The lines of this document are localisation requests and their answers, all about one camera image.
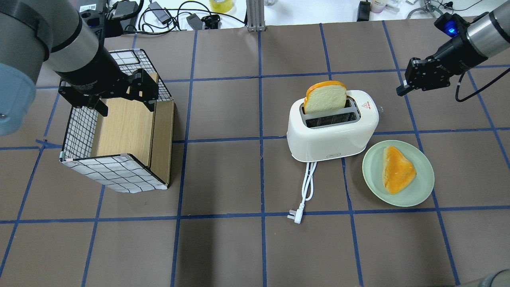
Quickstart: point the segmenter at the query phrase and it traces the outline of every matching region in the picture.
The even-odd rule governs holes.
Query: grid pattern fabric
[[[102,185],[122,193],[167,188],[130,154],[70,160],[62,163]]]
[[[85,107],[71,109],[62,147],[63,159],[90,157],[97,116],[97,111],[93,109]]]
[[[147,53],[142,49],[116,50],[111,51],[110,54],[115,59],[117,64],[119,64],[120,70],[128,75],[130,75],[136,69],[140,68],[146,70],[147,73],[156,73],[154,65],[151,63]],[[168,89],[165,87],[165,84],[161,78],[158,78],[158,86],[158,101],[162,102],[172,100],[172,96],[168,92]]]

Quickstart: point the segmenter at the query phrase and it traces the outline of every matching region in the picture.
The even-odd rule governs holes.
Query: toaster slot
[[[356,121],[358,118],[355,113],[349,112],[344,114],[336,114],[329,116],[322,116],[317,118],[311,118],[306,120],[307,127],[315,128],[327,125],[334,125],[340,123],[346,123],[350,121]]]
[[[304,107],[301,105],[299,110],[304,125],[311,129],[355,123],[361,118],[356,102],[351,97],[347,97],[345,107],[341,109],[305,114]]]

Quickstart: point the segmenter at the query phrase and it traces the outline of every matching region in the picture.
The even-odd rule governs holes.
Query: blue led light
[[[446,24],[443,27],[443,32],[452,38],[457,36],[458,29],[457,29],[457,25],[456,25],[455,21],[450,20],[450,21],[446,22]]]

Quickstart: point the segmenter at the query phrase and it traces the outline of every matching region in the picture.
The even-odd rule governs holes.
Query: white table
[[[235,16],[244,20],[246,12],[245,0],[233,0],[234,7],[228,11],[229,15]],[[454,9],[464,9],[478,0],[455,0],[453,1]],[[158,0],[161,7],[177,9],[183,0]],[[210,7],[209,0],[198,0]],[[466,11],[455,12],[460,16],[476,16],[486,11],[492,11],[499,5],[503,4],[505,0],[483,0],[479,4],[473,6]],[[330,23],[330,22],[354,22],[358,14],[358,5],[360,0],[276,0],[273,6],[265,7],[264,16],[266,25],[303,25],[303,24],[316,24],[316,23]],[[370,20],[396,20],[405,19],[407,14],[413,9],[419,8],[422,5],[422,0],[419,0],[414,5],[410,5],[405,0],[400,0],[398,8],[400,12],[396,13],[391,10],[385,9],[380,14],[370,13]],[[143,9],[147,8],[148,0],[145,0]],[[183,8],[188,9],[204,9],[203,6],[196,3],[186,3]],[[444,12],[453,13],[451,10],[441,9]],[[199,17],[207,15],[207,12],[196,12]],[[430,13],[415,12],[412,18],[432,18]],[[186,21],[186,15],[179,17],[181,29],[191,30],[191,27]],[[147,13],[146,20],[148,23],[160,25],[152,13]],[[243,25],[234,19],[226,16],[221,17],[220,28],[238,28]]]

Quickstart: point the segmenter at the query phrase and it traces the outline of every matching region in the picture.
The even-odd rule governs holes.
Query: sticker
[[[369,103],[369,102],[366,102],[366,103],[362,104],[361,106],[362,106],[362,107],[364,107],[364,108],[366,108],[366,109],[369,109],[369,110],[371,110],[371,109],[372,109],[372,107],[370,106],[370,103]]]
[[[80,12],[83,12],[85,10],[95,10],[97,4],[90,4],[90,5],[83,5],[80,6]]]

